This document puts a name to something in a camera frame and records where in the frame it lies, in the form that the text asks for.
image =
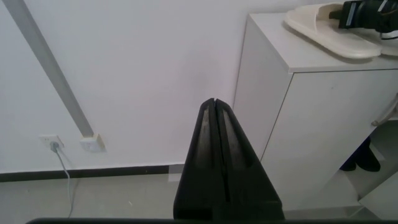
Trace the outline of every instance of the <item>power outlet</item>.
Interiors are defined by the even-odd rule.
[[[80,140],[81,147],[89,152],[104,152],[105,145],[99,134],[95,134],[93,137],[82,138]]]
[[[61,139],[56,134],[41,135],[41,136],[39,136],[39,139],[42,141],[42,143],[45,145],[45,147],[50,147],[51,142],[57,142],[60,149],[63,148],[63,143],[61,142]]]

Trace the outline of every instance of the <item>black plastic part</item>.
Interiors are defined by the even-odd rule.
[[[284,220],[276,191],[232,109],[221,100],[210,99],[200,108],[174,219]]]
[[[174,200],[174,218],[212,220],[225,202],[214,99],[200,106],[187,159]]]

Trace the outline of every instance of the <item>slipper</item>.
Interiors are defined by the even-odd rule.
[[[329,19],[329,13],[343,7],[342,3],[300,6],[289,11],[285,22],[328,50],[353,59],[373,58],[381,54],[381,46],[346,29],[339,29],[339,21]]]

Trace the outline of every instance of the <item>baseboard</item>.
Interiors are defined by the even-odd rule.
[[[183,165],[170,166],[145,166],[145,167],[120,167],[107,169],[82,169],[82,170],[68,170],[71,178],[85,178],[85,177],[113,177],[122,175],[147,175],[147,174],[168,174],[169,169],[171,173],[175,173],[176,166],[178,168]],[[49,180],[49,179],[65,179],[63,170],[55,171],[37,171],[37,172],[15,172],[0,174],[0,182],[13,182],[25,180]]]

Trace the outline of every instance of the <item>black shoe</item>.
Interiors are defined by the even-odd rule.
[[[371,139],[368,137],[354,152],[354,160],[360,168],[369,172],[378,172],[380,170],[380,163],[374,156],[372,150],[369,148]]]
[[[347,161],[340,167],[342,171],[353,171],[356,168],[354,155],[351,155]]]

